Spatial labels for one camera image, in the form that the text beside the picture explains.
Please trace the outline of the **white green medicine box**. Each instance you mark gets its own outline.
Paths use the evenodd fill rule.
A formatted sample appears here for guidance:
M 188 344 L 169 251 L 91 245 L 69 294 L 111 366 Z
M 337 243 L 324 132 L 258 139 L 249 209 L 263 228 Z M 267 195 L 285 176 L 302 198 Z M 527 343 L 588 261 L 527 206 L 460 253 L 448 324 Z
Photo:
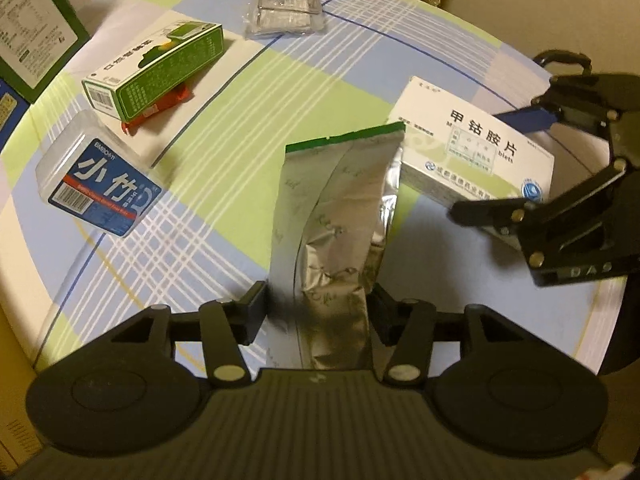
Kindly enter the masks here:
M 431 82 L 411 77 L 388 120 L 406 125 L 400 182 L 442 206 L 549 195 L 551 153 Z

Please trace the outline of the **silver foil pouch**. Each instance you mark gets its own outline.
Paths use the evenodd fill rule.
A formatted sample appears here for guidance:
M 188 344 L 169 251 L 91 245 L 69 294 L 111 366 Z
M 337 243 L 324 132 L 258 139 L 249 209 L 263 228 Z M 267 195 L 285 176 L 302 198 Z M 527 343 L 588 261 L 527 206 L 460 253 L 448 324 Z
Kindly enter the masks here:
M 268 276 L 269 365 L 369 365 L 367 296 L 394 218 L 405 132 L 392 122 L 286 147 Z

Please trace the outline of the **small red packet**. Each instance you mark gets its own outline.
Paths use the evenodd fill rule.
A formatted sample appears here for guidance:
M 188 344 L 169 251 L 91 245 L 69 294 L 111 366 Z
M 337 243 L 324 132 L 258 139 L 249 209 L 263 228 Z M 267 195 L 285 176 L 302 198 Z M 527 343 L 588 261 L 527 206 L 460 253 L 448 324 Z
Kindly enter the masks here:
M 122 132 L 127 136 L 134 136 L 137 128 L 144 124 L 148 119 L 160 114 L 164 110 L 169 110 L 182 102 L 190 100 L 192 96 L 193 92 L 185 82 L 178 84 L 178 86 L 175 86 L 175 88 L 161 96 L 152 105 L 148 106 L 145 110 L 142 110 L 142 112 L 137 114 L 135 118 L 130 119 L 129 122 L 122 122 Z

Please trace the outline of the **green throat spray box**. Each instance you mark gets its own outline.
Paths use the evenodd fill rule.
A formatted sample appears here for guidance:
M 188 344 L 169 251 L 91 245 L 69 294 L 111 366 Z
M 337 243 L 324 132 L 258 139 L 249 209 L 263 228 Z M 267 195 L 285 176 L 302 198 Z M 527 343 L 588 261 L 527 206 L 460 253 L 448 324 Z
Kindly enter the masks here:
M 188 18 L 154 30 L 81 84 L 93 108 L 130 122 L 223 54 L 222 26 Z

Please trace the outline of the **brown cardboard box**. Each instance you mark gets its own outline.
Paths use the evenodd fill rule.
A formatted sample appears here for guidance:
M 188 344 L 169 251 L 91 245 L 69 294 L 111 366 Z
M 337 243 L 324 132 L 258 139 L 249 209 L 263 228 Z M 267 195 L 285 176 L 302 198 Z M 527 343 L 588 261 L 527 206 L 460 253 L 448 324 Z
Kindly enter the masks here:
M 0 466 L 7 479 L 43 448 L 26 412 L 26 393 L 36 377 L 1 312 L 0 321 Z

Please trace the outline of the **clear blue toothpick box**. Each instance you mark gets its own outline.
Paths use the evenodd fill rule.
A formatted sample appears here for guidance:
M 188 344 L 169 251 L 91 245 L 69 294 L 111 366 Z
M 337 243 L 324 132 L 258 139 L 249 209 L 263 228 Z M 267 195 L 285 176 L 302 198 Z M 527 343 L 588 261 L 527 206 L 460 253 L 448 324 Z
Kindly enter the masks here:
M 41 199 L 78 220 L 126 237 L 165 192 L 160 177 L 99 118 L 81 110 L 36 167 Z

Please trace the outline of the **checkered tablecloth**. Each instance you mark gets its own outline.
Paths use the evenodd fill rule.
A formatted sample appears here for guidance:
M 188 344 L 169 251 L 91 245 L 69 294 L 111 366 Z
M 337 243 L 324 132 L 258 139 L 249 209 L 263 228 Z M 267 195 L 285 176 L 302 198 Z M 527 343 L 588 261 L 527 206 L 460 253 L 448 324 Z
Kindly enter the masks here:
M 1 154 L 1 304 L 29 367 L 42 370 L 150 304 L 191 311 L 268 272 L 286 144 L 386 122 L 412 77 L 500 113 L 547 88 L 527 56 L 419 0 L 322 0 L 322 35 L 247 40 L 250 0 L 92 0 L 92 37 L 26 112 Z M 224 56 L 194 96 L 148 122 L 132 147 L 167 192 L 126 237 L 46 204 L 36 167 L 86 110 L 89 70 L 177 18 L 221 24 Z

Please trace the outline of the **clear plastic bag metal hooks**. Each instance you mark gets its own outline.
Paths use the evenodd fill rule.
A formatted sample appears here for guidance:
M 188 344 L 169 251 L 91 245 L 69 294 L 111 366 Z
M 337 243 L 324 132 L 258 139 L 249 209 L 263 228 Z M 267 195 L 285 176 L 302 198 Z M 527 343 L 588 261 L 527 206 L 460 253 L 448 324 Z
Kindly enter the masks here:
M 248 38 L 307 36 L 326 30 L 320 0 L 250 0 L 244 16 Z

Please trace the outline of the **tall blue carton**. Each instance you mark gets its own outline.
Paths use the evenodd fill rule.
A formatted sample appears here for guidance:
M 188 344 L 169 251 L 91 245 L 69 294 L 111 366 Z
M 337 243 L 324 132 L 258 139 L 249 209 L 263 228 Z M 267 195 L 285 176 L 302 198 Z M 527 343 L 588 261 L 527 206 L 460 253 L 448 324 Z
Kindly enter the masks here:
M 4 149 L 15 128 L 29 108 L 9 84 L 0 79 L 0 151 Z

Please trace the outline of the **tall green carton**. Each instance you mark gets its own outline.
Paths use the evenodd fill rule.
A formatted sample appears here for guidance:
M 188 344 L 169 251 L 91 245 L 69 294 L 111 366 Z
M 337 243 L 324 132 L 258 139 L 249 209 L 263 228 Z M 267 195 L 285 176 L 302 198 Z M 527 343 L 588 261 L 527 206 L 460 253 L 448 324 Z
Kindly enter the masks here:
M 35 103 L 90 35 L 68 0 L 1 0 L 1 79 Z

